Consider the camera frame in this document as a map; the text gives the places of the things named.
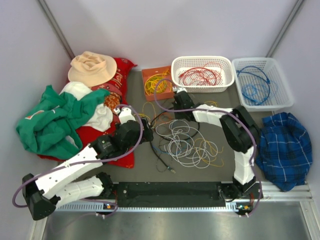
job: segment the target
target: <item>white towel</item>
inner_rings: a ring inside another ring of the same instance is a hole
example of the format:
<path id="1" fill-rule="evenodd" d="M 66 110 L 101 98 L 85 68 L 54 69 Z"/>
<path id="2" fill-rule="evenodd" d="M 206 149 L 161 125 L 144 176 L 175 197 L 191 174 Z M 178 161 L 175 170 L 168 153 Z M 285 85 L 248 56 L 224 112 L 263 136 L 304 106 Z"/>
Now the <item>white towel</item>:
<path id="1" fill-rule="evenodd" d="M 92 92 L 90 88 L 82 82 L 72 81 L 64 86 L 60 94 L 63 92 L 72 94 L 77 100 L 82 99 L 85 95 Z M 113 114 L 110 108 L 104 106 L 103 103 L 96 106 L 93 116 L 84 125 L 92 127 L 100 132 L 104 132 L 110 128 L 110 123 L 113 120 Z"/>

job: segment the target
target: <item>beige hat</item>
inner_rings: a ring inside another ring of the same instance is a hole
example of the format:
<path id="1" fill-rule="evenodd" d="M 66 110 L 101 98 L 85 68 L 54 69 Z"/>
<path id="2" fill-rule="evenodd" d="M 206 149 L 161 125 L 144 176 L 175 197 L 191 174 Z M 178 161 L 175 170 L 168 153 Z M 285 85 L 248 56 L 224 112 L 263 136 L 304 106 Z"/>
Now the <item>beige hat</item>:
<path id="1" fill-rule="evenodd" d="M 117 63 L 111 56 L 85 51 L 71 61 L 68 78 L 93 87 L 111 80 L 116 72 Z"/>

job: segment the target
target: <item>red cushion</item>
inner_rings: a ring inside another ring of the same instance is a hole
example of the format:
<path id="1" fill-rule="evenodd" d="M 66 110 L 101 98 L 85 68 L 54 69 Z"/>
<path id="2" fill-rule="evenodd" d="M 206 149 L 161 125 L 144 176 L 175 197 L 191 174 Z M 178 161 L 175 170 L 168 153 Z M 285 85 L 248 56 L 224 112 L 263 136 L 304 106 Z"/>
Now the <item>red cushion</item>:
<path id="1" fill-rule="evenodd" d="M 110 95 L 105 97 L 104 104 L 108 106 L 111 110 L 113 110 L 119 104 L 127 104 L 127 101 L 126 101 L 127 77 L 130 70 L 133 67 L 137 66 L 134 63 L 132 63 L 130 60 L 125 58 L 114 58 L 114 59 L 117 64 L 117 71 L 114 77 L 106 83 L 91 87 L 93 91 L 104 88 L 110 92 Z M 88 145 L 88 143 L 93 142 L 97 137 L 101 135 L 112 134 L 116 130 L 115 123 L 117 121 L 118 121 L 118 117 L 114 114 L 111 127 L 105 132 L 98 131 L 89 126 L 82 126 L 78 128 L 76 132 L 78 133 L 82 141 L 82 144 L 85 147 L 86 145 Z M 43 159 L 50 159 L 50 160 L 63 162 L 63 160 L 59 160 L 51 156 L 39 155 L 39 157 Z M 132 152 L 128 156 L 121 158 L 118 161 L 111 161 L 109 162 L 109 164 L 131 169 L 135 165 L 134 153 Z"/>

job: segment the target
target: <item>orange box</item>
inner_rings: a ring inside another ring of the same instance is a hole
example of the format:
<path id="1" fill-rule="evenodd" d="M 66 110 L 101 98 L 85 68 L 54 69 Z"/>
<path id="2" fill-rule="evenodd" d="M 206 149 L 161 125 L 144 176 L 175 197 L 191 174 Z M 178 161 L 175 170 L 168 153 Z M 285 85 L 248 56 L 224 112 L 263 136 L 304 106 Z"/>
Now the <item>orange box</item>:
<path id="1" fill-rule="evenodd" d="M 148 102 L 154 101 L 155 100 L 155 96 L 153 94 L 147 95 L 146 91 L 144 90 L 146 81 L 150 77 L 152 77 L 153 75 L 163 74 L 163 73 L 165 73 L 167 71 L 169 72 L 169 75 L 166 75 L 164 78 L 172 80 L 172 78 L 171 78 L 171 66 L 163 66 L 163 67 L 156 67 L 156 68 L 149 68 L 149 69 L 142 70 L 143 92 L 144 92 L 145 98 L 146 98 L 146 100 Z M 157 100 L 172 99 L 174 97 L 174 92 L 172 90 L 171 82 L 167 81 L 166 84 L 168 84 L 168 86 L 164 90 L 164 92 L 156 94 L 156 99 Z"/>

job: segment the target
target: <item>blue plaid cloth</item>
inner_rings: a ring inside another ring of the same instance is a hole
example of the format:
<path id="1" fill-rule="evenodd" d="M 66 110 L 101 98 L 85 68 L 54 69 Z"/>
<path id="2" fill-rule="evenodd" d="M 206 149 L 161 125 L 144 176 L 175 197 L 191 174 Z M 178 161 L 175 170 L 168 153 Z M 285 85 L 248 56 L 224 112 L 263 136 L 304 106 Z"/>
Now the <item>blue plaid cloth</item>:
<path id="1" fill-rule="evenodd" d="M 264 117 L 262 122 L 256 164 L 282 191 L 304 185 L 313 161 L 307 130 L 291 113 Z"/>

